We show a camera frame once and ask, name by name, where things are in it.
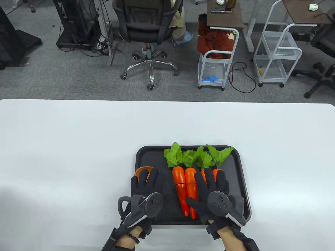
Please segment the person's right hand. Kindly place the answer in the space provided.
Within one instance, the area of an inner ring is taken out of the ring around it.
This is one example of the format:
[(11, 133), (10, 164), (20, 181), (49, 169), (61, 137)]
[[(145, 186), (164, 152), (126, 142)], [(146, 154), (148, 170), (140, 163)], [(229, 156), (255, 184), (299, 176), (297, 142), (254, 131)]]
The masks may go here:
[(204, 174), (205, 177), (201, 173), (194, 174), (198, 199), (188, 196), (186, 202), (199, 214), (213, 239), (219, 239), (218, 231), (228, 227), (237, 239), (244, 241), (246, 237), (241, 232), (241, 227), (246, 224), (244, 198), (230, 194), (230, 185), (223, 170), (218, 170), (216, 178), (208, 168), (204, 169)]

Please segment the person's left hand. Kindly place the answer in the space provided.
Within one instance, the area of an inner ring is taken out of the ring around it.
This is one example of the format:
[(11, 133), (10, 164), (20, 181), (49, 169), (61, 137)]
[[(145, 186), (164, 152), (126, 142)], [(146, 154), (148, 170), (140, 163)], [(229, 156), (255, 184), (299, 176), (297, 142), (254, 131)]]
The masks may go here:
[(131, 195), (118, 200), (121, 217), (120, 226), (115, 230), (117, 238), (126, 236), (139, 243), (152, 231), (156, 217), (163, 209), (164, 174), (157, 168), (146, 169), (139, 176), (131, 178)]

